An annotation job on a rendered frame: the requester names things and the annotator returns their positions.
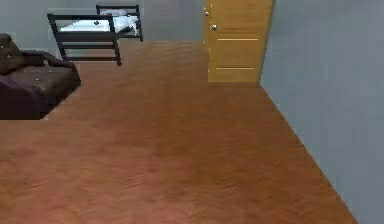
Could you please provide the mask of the white crumpled bed sheet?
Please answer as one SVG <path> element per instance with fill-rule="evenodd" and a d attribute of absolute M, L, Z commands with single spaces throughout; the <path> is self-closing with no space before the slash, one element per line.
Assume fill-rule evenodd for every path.
<path fill-rule="evenodd" d="M 128 30 L 134 30 L 134 35 L 137 35 L 137 27 L 136 27 L 136 22 L 138 21 L 137 16 L 117 16 L 113 18 L 114 21 L 114 26 L 115 26 L 115 31 L 120 32 L 123 31 L 124 29 Z"/>

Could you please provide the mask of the yellow wooden door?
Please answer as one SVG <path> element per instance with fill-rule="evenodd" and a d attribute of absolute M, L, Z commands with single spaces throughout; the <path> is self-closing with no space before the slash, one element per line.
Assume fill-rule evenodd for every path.
<path fill-rule="evenodd" d="M 209 82 L 259 81 L 273 6 L 274 0 L 205 0 Z"/>

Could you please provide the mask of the dark brown sofa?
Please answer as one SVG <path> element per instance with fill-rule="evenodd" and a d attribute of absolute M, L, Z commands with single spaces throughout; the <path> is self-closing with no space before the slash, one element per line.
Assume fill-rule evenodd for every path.
<path fill-rule="evenodd" d="M 20 50 L 0 33 L 0 120 L 39 120 L 81 85 L 72 62 Z"/>

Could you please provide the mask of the black frame bed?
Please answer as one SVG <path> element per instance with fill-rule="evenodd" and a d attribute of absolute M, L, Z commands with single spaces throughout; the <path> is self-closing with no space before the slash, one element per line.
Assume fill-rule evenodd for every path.
<path fill-rule="evenodd" d="M 117 16 L 137 16 L 137 35 L 134 30 L 124 29 L 116 32 L 113 18 Z M 115 61 L 122 65 L 118 40 L 121 38 L 143 41 L 143 29 L 139 5 L 96 5 L 96 13 L 84 14 L 47 14 L 60 55 L 64 61 Z M 68 56 L 66 51 L 84 49 L 111 49 L 114 55 L 105 56 Z"/>

